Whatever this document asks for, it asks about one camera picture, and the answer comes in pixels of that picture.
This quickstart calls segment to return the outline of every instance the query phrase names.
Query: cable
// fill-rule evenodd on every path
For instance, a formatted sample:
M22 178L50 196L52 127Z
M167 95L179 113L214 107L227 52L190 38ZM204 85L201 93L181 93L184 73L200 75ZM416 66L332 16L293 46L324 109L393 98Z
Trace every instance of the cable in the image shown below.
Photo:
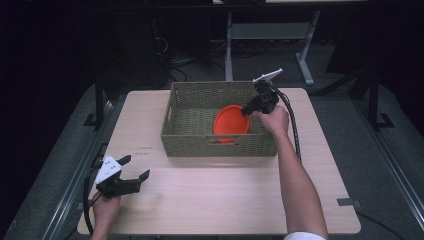
M83 189L83 193L82 193L82 205L83 205L83 209L84 209L84 220L85 223L87 224L87 228L88 231L90 232L90 236L93 235L93 225L91 225L91 220L90 220L90 215L89 215L89 209L90 207L88 206L88 191L89 191L89 186L90 186L90 177L91 174L93 174L94 170L96 170L96 168L91 169L91 171L88 173L87 177L85 177L84 179L84 189Z
M375 220L372 217L369 217L361 212L356 211L356 214L358 214L359 216L366 218L368 220L370 220L371 222L374 222L375 224L379 225L380 227L386 229L387 231L389 231L390 233L392 233L393 235L395 235L397 238L401 239L401 240L405 240L404 237L402 237L399 233L395 232L393 229L389 228L388 226L384 225L383 223Z
M96 169L99 169L100 167L99 167L99 165L96 165L93 169L91 169L91 171L88 173L88 175L87 175L87 177L84 179L84 189L83 189L83 195L85 195L85 192L86 192L86 179L88 179L88 180L90 180L90 177L91 177L91 175L93 174L93 172L94 172L94 170L96 170ZM99 198L102 196L102 194L100 194L91 204L90 204L90 206L88 207L88 209L89 208L91 208L93 205L94 205L94 203L95 202L97 202L97 200L99 200ZM64 240L68 240L76 231L77 231L77 227L78 226L75 226L72 230L71 230L71 232L69 232L69 234L64 238Z
M302 156L300 154L299 134L297 132L296 119L294 117L293 109L291 108L291 105L290 105L290 100L287 97L287 95L282 93L280 90L278 90L278 88L274 84L271 84L271 88L274 89L277 92L278 96L281 98L281 100L284 102L284 105L286 105L286 107L287 107L287 111L289 112L291 123L292 123L294 145L295 145L295 148L296 148L296 154L297 154L297 157L299 158L299 160L302 161Z
M174 71L180 72L181 74L184 75L184 82L187 82L187 75L185 74L185 72L181 71L180 69L176 69L176 68L169 68L169 70L174 70Z
M102 194L100 194L96 200L94 200L91 204L90 207L94 205L95 202L97 202L97 200L99 200L99 198L102 196ZM69 232L69 234L64 238L64 240L68 240L76 231L77 231L78 226L75 226L71 232Z

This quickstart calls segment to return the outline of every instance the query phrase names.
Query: orange frisbee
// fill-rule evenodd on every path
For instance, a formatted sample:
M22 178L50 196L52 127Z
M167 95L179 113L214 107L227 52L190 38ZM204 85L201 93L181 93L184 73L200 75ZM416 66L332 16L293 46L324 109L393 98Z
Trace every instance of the orange frisbee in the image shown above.
M238 105L229 105L223 108L215 118L213 125L214 134L246 134L250 127L250 118L243 116ZM218 139L220 143L232 143L232 138Z

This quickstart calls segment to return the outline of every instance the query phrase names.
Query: table leg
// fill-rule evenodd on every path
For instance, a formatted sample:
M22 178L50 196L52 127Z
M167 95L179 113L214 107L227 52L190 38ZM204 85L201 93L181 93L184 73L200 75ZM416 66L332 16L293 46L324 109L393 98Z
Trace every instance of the table leg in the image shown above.
M318 21L320 11L315 11L309 24L308 32L305 38L305 46L301 53L296 53L296 60L299 64L300 70L302 71L303 78L305 79L306 85L314 85L311 73L309 72L308 65L305 62L306 54L308 53L309 46L311 45L312 37L314 36L315 27Z

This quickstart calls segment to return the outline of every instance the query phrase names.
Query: metal frame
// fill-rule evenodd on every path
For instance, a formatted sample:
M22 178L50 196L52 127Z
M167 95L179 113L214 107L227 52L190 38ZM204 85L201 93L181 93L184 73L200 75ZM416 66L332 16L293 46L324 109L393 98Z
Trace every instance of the metal frame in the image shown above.
M233 81L231 61L232 39L304 39L303 50L296 53L306 85L314 84L312 75L306 64L306 55L314 36L320 11L315 11L310 22L305 23L232 23L232 14L228 13L227 23L227 54L225 56L225 81Z
M370 135L373 137L378 147L380 148L381 153L384 155L386 159L387 167L390 173L392 174L392 177L395 180L396 185L398 186L408 206L411 208L411 211L414 214L415 218L417 219L418 224L421 226L421 229L424 231L423 202L421 201L420 197L415 192L414 188L412 187L411 183L409 182L408 178L406 177L405 173L400 167L396 157L390 151L390 148L387 146L386 142L381 136L381 133L378 130L376 130L374 124L369 121L370 120L369 115L367 113L367 110L365 109L365 106L363 106L363 104L361 104L359 101L353 101L353 105L355 106L356 110L360 114L368 132L370 133Z
M74 175L72 176L71 180L69 181L68 186L66 187L65 192L63 193L62 197L60 198L59 202L56 205L54 214L52 216L52 219L50 220L50 223L47 227L47 229L44 232L42 239L57 239L61 229L62 225L64 224L66 217L71 210L72 203L74 202L74 199L78 193L78 190L83 182L83 179L85 175L87 174L87 170L90 167L91 160L96 156L96 147L101 145L101 136L104 131L104 129L107 127L107 122L110 119L111 112L113 111L113 105L111 102L107 102L106 106L104 108L104 121L100 125L99 130L95 131L89 145L87 146L87 149L84 152L84 155L82 156Z

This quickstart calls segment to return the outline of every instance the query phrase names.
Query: wooden table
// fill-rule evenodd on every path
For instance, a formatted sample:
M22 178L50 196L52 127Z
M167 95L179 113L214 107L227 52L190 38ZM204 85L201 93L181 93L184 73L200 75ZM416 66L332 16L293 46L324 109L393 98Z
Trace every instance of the wooden table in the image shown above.
M320 195L329 232L359 232L353 207L338 205L337 199L349 195L307 93L294 88L281 91L289 97L295 113L303 165ZM115 159L132 156L132 161L123 166L121 179L138 178L147 169L151 173L140 193L122 197L112 233L287 233L277 157L166 156L160 131L169 93L160 90L128 94L106 155ZM78 231L88 234L83 217Z

